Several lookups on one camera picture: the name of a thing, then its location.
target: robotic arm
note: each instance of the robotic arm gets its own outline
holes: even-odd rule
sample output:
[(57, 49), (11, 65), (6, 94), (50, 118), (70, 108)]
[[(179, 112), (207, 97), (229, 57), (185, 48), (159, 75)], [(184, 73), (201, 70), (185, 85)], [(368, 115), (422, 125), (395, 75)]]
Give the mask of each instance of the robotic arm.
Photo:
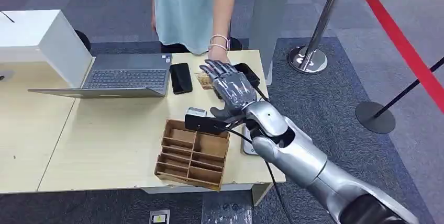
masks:
[[(210, 67), (200, 67), (213, 80), (214, 88), (225, 101), (224, 114), (231, 115), (238, 124), (245, 123), (256, 153), (308, 190), (336, 223), (419, 223), (388, 194), (330, 162), (311, 138), (273, 105), (258, 102), (256, 91), (243, 73), (230, 64), (211, 60), (206, 63)], [(213, 124), (215, 128), (207, 129), (215, 133), (220, 129), (218, 122), (211, 119), (207, 126)]]

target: table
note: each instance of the table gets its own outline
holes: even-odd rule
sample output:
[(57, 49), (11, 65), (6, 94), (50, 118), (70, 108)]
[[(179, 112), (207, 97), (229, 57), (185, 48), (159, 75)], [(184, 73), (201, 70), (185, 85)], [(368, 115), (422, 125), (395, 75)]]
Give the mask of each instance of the table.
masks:
[(65, 87), (45, 62), (0, 63), (0, 193), (34, 192), (74, 104), (29, 88)]
[[(233, 51), (229, 58), (233, 64), (248, 64), (264, 80), (258, 51)], [(37, 191), (120, 188), (142, 188), (148, 193), (204, 191), (162, 181), (154, 175), (154, 167), (167, 119), (184, 120), (189, 107), (207, 111), (212, 106), (223, 107), (213, 91), (201, 88), (194, 75), (200, 72), (198, 66), (205, 59), (206, 56), (189, 53), (173, 55), (173, 64), (188, 63), (192, 93), (175, 95), (170, 82), (165, 98), (75, 99), (46, 172), (40, 174), (42, 180)], [(261, 82), (260, 88), (267, 95), (265, 82)], [(60, 99), (72, 103), (70, 98)], [(260, 157), (241, 153), (240, 141), (238, 136), (231, 135), (222, 190), (252, 188), (257, 204), (270, 189), (271, 177)], [(272, 169), (276, 181), (284, 182), (285, 175), (275, 167)]]

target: light blue shirt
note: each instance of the light blue shirt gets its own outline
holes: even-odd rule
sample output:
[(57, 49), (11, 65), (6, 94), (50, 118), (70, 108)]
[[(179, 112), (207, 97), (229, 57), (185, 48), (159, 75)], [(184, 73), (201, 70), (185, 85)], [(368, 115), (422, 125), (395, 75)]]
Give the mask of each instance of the light blue shirt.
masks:
[(213, 0), (154, 0), (156, 30), (164, 45), (180, 43), (193, 54), (208, 51)]

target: table leg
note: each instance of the table leg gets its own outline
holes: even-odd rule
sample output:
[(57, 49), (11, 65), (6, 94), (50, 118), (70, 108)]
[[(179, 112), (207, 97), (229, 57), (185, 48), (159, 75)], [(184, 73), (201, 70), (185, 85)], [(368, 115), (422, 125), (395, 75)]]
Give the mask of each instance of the table leg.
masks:
[(273, 183), (253, 185), (251, 188), (251, 193), (253, 194), (253, 205), (255, 207), (257, 207), (265, 195), (267, 195), (271, 187), (273, 187)]

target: woman's arm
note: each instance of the woman's arm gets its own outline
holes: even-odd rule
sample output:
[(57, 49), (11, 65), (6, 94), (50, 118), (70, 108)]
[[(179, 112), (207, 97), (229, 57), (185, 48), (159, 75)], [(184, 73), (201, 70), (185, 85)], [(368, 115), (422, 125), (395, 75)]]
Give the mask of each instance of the woman's arm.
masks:
[[(213, 34), (223, 35), (228, 37), (228, 30), (230, 28), (231, 15), (233, 13), (233, 6), (235, 0), (214, 0), (213, 6)], [(222, 37), (213, 38), (213, 44), (225, 45), (226, 41)], [(229, 62), (227, 53), (220, 47), (212, 47), (209, 51), (208, 57), (213, 60), (221, 60)]]
[(151, 29), (156, 31), (156, 9), (154, 8), (154, 0), (151, 0)]

